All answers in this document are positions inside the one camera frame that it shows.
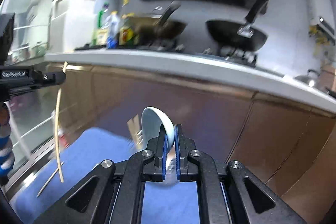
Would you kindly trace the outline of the blue gloved left hand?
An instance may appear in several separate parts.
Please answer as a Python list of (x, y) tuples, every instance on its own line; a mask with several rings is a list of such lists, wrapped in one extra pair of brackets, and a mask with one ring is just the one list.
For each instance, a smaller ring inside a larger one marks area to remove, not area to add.
[(10, 139), (11, 127), (9, 124), (10, 112), (7, 105), (1, 103), (1, 137), (0, 137), (0, 164), (1, 164), (1, 186), (8, 183), (8, 174), (13, 169), (15, 156), (13, 143)]

